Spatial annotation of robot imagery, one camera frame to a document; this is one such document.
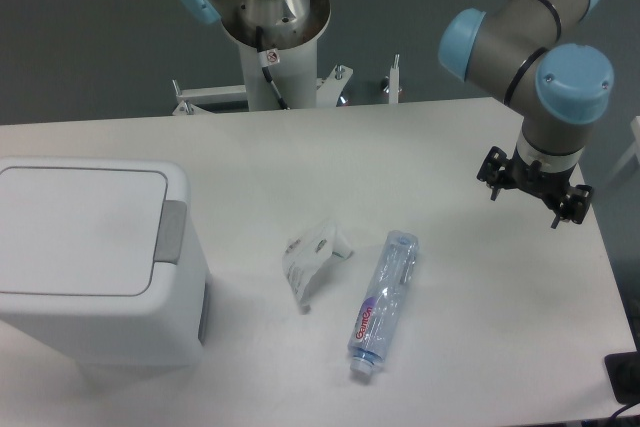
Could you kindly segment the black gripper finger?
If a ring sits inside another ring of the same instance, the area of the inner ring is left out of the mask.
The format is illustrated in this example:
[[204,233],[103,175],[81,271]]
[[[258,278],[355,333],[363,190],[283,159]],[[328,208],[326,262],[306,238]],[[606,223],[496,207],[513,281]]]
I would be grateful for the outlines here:
[[508,167],[510,159],[497,146],[493,146],[479,168],[477,179],[491,190],[490,199],[495,201],[502,190],[510,188]]
[[589,212],[594,188],[590,185],[569,185],[566,192],[552,203],[555,214],[551,228],[556,229],[561,222],[581,225]]

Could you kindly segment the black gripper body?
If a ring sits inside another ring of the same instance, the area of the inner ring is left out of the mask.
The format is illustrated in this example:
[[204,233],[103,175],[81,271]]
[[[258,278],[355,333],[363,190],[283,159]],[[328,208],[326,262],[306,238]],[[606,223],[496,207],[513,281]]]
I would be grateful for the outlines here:
[[546,172],[527,164],[518,150],[501,173],[502,189],[518,189],[543,201],[547,207],[559,207],[570,186],[575,167],[561,172]]

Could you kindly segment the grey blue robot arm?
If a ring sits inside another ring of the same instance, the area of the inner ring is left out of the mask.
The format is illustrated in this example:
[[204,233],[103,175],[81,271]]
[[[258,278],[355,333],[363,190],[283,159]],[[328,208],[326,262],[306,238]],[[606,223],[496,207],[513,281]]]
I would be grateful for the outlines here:
[[[180,0],[199,22],[221,24],[236,43],[250,109],[333,107],[339,92],[317,74],[317,42],[329,0]],[[614,85],[608,58],[565,44],[563,33],[600,0],[506,0],[496,13],[460,12],[445,29],[440,64],[521,115],[512,154],[489,151],[478,179],[493,194],[540,199],[557,222],[581,223],[593,197],[571,175]]]

